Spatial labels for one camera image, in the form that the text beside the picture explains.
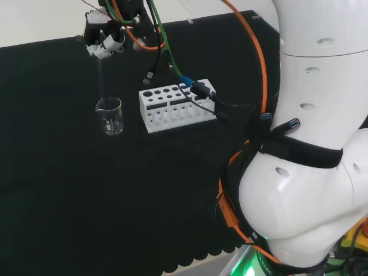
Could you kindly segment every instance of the black fabric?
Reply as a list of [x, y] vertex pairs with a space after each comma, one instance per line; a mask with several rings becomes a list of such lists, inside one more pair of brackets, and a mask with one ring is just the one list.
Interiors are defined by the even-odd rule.
[[270, 135], [263, 140], [264, 154], [314, 168], [335, 168], [343, 157], [343, 149], [318, 147], [283, 135]]
[[[262, 46], [269, 93], [279, 88], [278, 33], [244, 13]], [[254, 104], [262, 77], [233, 14], [166, 24], [175, 60], [208, 78], [223, 102]], [[225, 160], [243, 134], [218, 121], [147, 134], [138, 91], [178, 83], [156, 52], [102, 61], [125, 129], [101, 131], [97, 67], [75, 38], [0, 49], [0, 274], [161, 275], [242, 240], [214, 216]]]

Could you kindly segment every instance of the white floor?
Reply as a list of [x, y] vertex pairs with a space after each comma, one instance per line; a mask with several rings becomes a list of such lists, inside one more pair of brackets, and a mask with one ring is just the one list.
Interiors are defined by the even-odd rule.
[[[97, 0], [86, 0], [98, 6]], [[278, 30], [271, 0], [230, 0], [239, 10], [254, 10]], [[155, 0], [163, 22], [231, 12], [220, 0]], [[0, 47], [81, 35], [85, 12], [81, 0], [0, 0]]]

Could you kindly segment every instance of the connector plug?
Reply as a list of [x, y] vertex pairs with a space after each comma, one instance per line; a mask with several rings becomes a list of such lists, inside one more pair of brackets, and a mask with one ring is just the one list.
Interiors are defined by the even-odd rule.
[[194, 82], [190, 92], [197, 95], [199, 99], [207, 99], [208, 97], [212, 98], [211, 89], [200, 82]]
[[151, 83], [151, 79], [154, 76], [154, 73], [148, 72], [147, 76], [143, 80], [144, 85], [149, 85]]

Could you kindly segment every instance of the test tube rack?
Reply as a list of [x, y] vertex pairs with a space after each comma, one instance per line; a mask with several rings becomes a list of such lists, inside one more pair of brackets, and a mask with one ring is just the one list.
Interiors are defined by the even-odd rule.
[[[207, 79], [199, 80], [199, 82], [214, 91]], [[192, 101], [214, 111], [214, 102], [210, 99], [198, 99], [184, 84], [180, 84], [180, 87]], [[193, 105], [177, 85], [139, 91], [139, 102], [140, 113], [148, 133], [216, 119], [215, 115]]]

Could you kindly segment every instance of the yellow object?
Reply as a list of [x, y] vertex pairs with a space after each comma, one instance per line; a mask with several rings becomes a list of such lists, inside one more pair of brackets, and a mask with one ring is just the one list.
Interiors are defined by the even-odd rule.
[[[341, 242], [341, 246], [342, 247], [350, 247], [351, 243], [352, 243], [352, 239], [354, 237], [354, 233], [357, 230], [357, 228], [359, 227], [359, 225], [361, 225], [362, 223], [366, 222], [366, 218], [362, 218], [357, 224], [354, 225], [353, 228], [351, 228], [347, 233], [346, 236], [344, 237], [343, 241]], [[358, 238], [356, 239], [356, 243], [355, 243], [355, 248], [359, 248], [362, 249], [364, 251], [368, 252], [368, 237], [366, 237], [362, 231], [360, 231]]]

